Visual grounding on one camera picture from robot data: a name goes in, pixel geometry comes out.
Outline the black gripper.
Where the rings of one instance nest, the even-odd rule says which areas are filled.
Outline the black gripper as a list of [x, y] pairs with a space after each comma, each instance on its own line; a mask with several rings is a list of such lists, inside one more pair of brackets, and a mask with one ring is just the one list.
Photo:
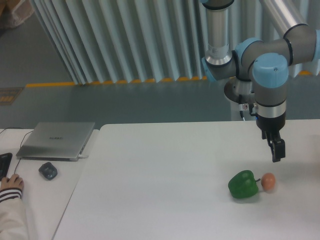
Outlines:
[[256, 114], [256, 125], [261, 129], [261, 138], [267, 141], [271, 149], [273, 163], [280, 162], [281, 159], [286, 157], [286, 143], [279, 132], [285, 126], [285, 123], [285, 112], [278, 117], [272, 118]]

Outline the cream sleeved forearm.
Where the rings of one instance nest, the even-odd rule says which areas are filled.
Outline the cream sleeved forearm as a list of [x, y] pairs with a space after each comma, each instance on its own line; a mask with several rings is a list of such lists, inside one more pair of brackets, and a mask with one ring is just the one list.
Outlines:
[[25, 205], [19, 188], [0, 191], [0, 239], [28, 240], [29, 231]]

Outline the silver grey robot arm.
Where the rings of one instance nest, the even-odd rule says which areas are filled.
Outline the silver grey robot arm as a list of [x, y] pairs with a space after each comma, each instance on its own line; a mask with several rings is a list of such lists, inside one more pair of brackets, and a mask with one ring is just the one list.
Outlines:
[[263, 0], [261, 6], [280, 39], [264, 42], [251, 37], [229, 47], [231, 0], [203, 0], [206, 11], [208, 49], [202, 58], [210, 81], [235, 77], [225, 85], [225, 96], [239, 106], [248, 106], [262, 139], [267, 141], [272, 161], [286, 156], [280, 131], [285, 125], [289, 67], [320, 58], [320, 32], [312, 29], [290, 0]]

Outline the person's hand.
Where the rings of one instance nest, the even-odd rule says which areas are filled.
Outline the person's hand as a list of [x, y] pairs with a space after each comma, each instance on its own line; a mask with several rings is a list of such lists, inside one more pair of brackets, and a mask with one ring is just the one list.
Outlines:
[[0, 190], [18, 189], [22, 192], [24, 185], [23, 178], [15, 173], [11, 177], [3, 177], [1, 179]]

